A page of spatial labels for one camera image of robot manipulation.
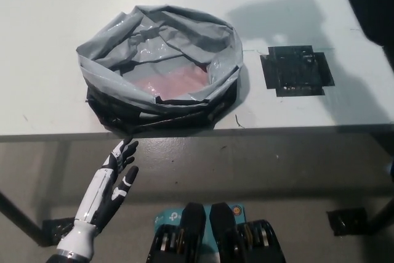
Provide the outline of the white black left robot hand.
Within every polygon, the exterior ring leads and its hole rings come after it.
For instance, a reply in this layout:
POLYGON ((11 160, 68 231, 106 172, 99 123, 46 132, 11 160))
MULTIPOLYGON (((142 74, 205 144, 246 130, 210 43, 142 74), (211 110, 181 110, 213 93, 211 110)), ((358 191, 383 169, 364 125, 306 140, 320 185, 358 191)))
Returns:
POLYGON ((75 215, 100 233, 116 214, 139 172, 131 165, 139 142, 120 141, 94 174, 75 215))

